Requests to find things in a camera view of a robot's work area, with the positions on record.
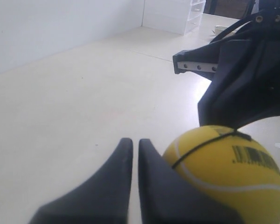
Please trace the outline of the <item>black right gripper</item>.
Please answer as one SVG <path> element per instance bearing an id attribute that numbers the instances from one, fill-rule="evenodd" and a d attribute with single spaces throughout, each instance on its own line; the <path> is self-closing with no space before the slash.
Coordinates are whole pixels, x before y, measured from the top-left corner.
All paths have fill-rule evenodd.
<path id="1" fill-rule="evenodd" d="M 202 126 L 240 128 L 280 116 L 280 0 L 265 0 L 209 44 L 175 54 L 173 66 L 211 81 L 198 103 Z"/>

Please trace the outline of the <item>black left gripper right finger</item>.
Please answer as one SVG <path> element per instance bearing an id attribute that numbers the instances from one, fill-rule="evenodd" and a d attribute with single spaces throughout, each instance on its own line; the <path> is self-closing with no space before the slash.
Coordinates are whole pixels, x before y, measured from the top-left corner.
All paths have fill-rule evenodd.
<path id="1" fill-rule="evenodd" d="M 144 224 L 241 224 L 232 208 L 182 179 L 151 140 L 139 141 L 138 186 Z"/>

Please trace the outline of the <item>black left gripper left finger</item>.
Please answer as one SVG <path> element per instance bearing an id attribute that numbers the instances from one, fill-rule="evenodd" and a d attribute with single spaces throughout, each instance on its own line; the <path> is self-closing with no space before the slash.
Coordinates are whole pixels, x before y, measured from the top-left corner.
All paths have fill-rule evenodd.
<path id="1" fill-rule="evenodd" d="M 103 166 L 66 195 L 41 206 L 32 224 L 126 224 L 133 141 L 122 138 Z"/>

